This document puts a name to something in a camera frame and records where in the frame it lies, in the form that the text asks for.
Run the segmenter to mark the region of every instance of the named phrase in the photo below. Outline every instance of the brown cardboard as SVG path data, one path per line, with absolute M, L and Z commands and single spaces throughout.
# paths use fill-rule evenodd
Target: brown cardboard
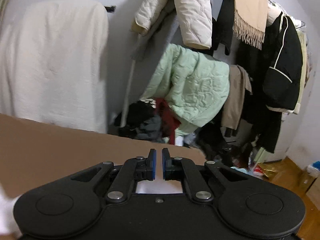
M 299 179 L 299 188 L 303 192 L 307 192 L 312 183 L 316 180 L 316 178 L 312 177 L 307 170 L 305 169 L 300 176 Z
M 16 240 L 16 237 L 14 235 L 0 236 L 0 240 Z
M 307 196 L 315 204 L 318 210 L 320 210 L 320 178 L 312 184 L 307 192 Z
M 151 148 L 168 147 L 171 156 L 202 164 L 197 149 L 132 140 L 113 135 L 74 130 L 0 114 L 0 183 L 10 197 L 68 176 L 103 161 L 123 164 L 137 155 L 147 156 Z M 162 173 L 157 165 L 157 175 Z

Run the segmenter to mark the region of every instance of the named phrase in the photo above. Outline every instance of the mint green quilted jacket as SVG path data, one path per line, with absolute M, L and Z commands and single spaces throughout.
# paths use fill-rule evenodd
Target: mint green quilted jacket
M 227 100 L 229 88 L 228 64 L 169 44 L 142 99 L 165 98 L 181 128 L 189 133 L 215 117 Z

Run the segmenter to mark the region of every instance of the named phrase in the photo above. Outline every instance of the white sheet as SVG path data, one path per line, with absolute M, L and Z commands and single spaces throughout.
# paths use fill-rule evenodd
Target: white sheet
M 108 17 L 91 0 L 31 5 L 0 42 L 0 112 L 106 132 Z

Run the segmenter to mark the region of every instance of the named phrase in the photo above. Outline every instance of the black coat with white trim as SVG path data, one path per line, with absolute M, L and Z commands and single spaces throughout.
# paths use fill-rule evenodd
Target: black coat with white trim
M 282 28 L 276 38 L 273 60 L 265 75 L 263 92 L 270 110 L 285 112 L 294 110 L 297 104 L 303 59 L 300 40 L 291 19 L 281 14 L 276 21 L 279 28 L 282 24 Z

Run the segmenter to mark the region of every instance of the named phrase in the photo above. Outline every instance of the tan scarf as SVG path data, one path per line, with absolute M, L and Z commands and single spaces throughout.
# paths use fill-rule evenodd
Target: tan scarf
M 238 39 L 261 49 L 268 15 L 268 0 L 235 0 L 233 32 Z

